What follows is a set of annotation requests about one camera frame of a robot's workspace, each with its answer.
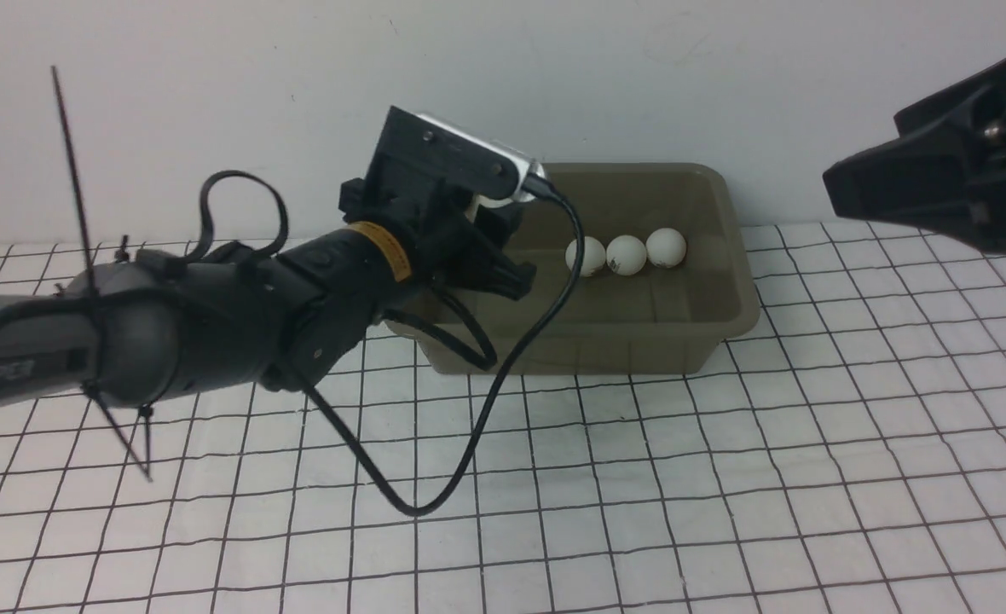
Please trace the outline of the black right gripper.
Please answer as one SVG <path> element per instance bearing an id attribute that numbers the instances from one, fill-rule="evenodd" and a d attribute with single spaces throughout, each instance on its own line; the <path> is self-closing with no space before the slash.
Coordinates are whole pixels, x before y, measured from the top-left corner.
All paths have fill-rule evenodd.
<path id="1" fill-rule="evenodd" d="M 824 171 L 834 213 L 1006 255 L 1006 58 L 901 109 L 895 124 L 897 139 Z"/>

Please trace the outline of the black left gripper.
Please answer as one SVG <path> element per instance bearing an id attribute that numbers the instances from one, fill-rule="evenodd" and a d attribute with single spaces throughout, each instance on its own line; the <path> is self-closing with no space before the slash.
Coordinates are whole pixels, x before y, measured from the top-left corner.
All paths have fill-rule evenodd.
<path id="1" fill-rule="evenodd" d="M 440 187 L 426 202 L 383 194 L 370 200 L 364 179 L 347 180 L 338 207 L 346 229 L 377 248 L 403 287 L 451 287 L 510 300 L 528 295 L 535 265 L 503 252 L 523 220 L 523 206 L 480 206 L 472 195 Z"/>

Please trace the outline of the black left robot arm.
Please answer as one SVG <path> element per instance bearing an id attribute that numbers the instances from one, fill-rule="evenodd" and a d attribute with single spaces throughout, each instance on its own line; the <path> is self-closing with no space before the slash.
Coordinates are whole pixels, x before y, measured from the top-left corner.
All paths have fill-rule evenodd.
<path id="1" fill-rule="evenodd" d="M 444 287 L 511 300 L 533 264 L 503 246 L 515 206 L 471 212 L 464 189 L 364 190 L 345 182 L 344 226 L 269 255 L 229 242 L 194 261 L 140 250 L 54 296 L 0 295 L 0 407 L 73 388 L 113 408 L 257 382 L 299 391 L 379 320 Z"/>

